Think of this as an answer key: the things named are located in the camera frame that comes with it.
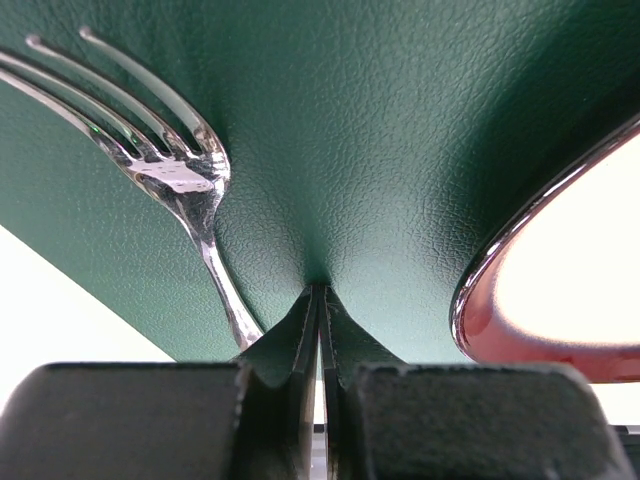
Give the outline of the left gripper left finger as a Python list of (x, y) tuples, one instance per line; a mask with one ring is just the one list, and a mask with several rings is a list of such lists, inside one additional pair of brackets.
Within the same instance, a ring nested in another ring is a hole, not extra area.
[(306, 479), (319, 291), (225, 363), (52, 363), (1, 416), (5, 479)]

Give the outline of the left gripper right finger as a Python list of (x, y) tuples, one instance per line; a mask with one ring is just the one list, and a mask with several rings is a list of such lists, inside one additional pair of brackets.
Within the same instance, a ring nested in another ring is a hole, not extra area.
[(332, 479), (631, 479), (635, 439), (557, 363), (408, 364), (319, 290)]

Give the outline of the red rimmed beige plate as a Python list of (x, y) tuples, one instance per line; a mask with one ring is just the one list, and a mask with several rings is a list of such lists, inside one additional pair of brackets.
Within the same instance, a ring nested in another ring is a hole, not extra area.
[(639, 120), (553, 176), (491, 236), (453, 297), (479, 363), (559, 362), (593, 383), (639, 378)]

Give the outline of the silver fork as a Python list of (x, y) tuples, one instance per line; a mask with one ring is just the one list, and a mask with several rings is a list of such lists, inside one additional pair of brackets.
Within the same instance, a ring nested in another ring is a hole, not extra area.
[(140, 189), (183, 226), (202, 258), (224, 307), (233, 338), (242, 351), (264, 334), (239, 294), (216, 242), (217, 210), (231, 183), (231, 164), (213, 128), (176, 90), (138, 60), (83, 26), (86, 42), (137, 78), (187, 127), (197, 146), (127, 90), (83, 62), (29, 35), (27, 45), (64, 63), (102, 88), (136, 115), (158, 137), (152, 141), (125, 117), (56, 73), (7, 51), (1, 79), (62, 117), (88, 137)]

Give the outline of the green placemat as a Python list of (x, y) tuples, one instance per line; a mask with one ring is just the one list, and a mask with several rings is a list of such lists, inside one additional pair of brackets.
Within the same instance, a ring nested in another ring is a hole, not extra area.
[[(472, 257), (638, 109), (639, 1), (1, 1), (189, 131), (79, 36), (180, 92), (231, 158), (218, 245), (262, 322), (330, 283), (408, 362), (466, 361), (449, 306)], [(1, 225), (179, 360), (237, 353), (181, 225), (81, 132), (1, 82)]]

